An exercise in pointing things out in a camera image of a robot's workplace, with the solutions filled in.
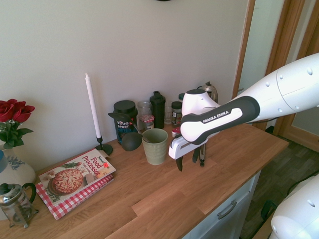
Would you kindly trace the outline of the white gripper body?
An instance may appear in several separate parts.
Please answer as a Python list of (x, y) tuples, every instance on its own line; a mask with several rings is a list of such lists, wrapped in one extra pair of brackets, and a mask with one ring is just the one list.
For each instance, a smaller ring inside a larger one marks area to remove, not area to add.
[(170, 143), (168, 154), (172, 159), (177, 160), (198, 147), (199, 145), (192, 144), (179, 136)]

